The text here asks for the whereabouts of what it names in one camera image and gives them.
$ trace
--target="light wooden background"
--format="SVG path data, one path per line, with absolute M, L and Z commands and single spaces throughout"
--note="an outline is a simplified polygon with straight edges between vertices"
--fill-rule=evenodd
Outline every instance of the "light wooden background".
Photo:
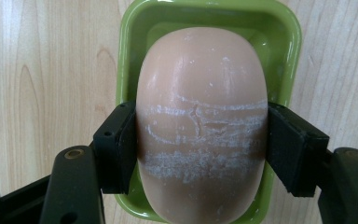
M 290 107 L 331 136 L 330 148 L 358 147 L 358 1 L 283 2 L 303 31 Z M 55 155 L 88 144 L 113 110 L 130 3 L 0 1 L 2 195 L 48 175 Z M 265 223 L 320 223 L 316 202 L 294 199 L 276 179 Z M 111 196 L 105 205 L 108 223 L 146 223 Z

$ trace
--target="white chalky residue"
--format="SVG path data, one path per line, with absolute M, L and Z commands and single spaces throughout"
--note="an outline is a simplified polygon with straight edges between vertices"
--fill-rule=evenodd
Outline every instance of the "white chalky residue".
M 178 100 L 189 103 L 188 109 L 156 105 L 146 109 L 146 115 L 165 115 L 172 119 L 183 117 L 191 120 L 194 125 L 179 126 L 171 138 L 169 134 L 162 136 L 153 132 L 158 125 L 148 124 L 145 129 L 158 143 L 188 146 L 193 151 L 147 152 L 144 167 L 149 174 L 157 178 L 175 177 L 188 184 L 202 177 L 228 177 L 237 170 L 243 170 L 241 174 L 246 175 L 249 169 L 260 163 L 251 155 L 257 153 L 262 145 L 259 140 L 254 140 L 254 136 L 265 125 L 266 114 L 251 113 L 253 115 L 244 117 L 233 117 L 230 114 L 266 110 L 267 100 L 248 105 L 210 105 L 180 96 Z M 185 129 L 193 129 L 195 134 L 186 135 L 188 132 L 183 133 Z M 208 150 L 209 147 L 226 148 L 228 151 L 215 154 Z
M 172 178 L 183 180 L 189 184 L 201 178 L 234 177 L 233 172 L 241 170 L 235 178 L 241 179 L 252 172 L 260 160 L 247 157 L 245 152 L 235 152 L 218 155 L 207 149 L 199 149 L 196 152 L 182 153 L 180 151 L 159 152 L 158 154 L 146 153 L 146 171 L 156 178 Z
M 194 125 L 187 126 L 187 130 L 193 130 L 195 135 L 184 136 L 176 133 L 174 138 L 168 136 L 158 136 L 153 132 L 150 124 L 145 126 L 147 132 L 160 143 L 169 145 L 190 144 L 192 146 L 207 144 L 219 147 L 248 147 L 248 138 L 251 138 L 254 131 L 259 130 L 265 122 L 265 115 L 252 115 L 245 117 L 231 117 L 229 114 L 239 111 L 250 111 L 266 109 L 267 101 L 260 101 L 248 105 L 210 105 L 200 103 L 196 100 L 188 100 L 179 97 L 179 100 L 190 104 L 189 109 L 171 108 L 162 105 L 151 106 L 145 112 L 147 116 L 166 115 L 185 117 L 190 119 Z

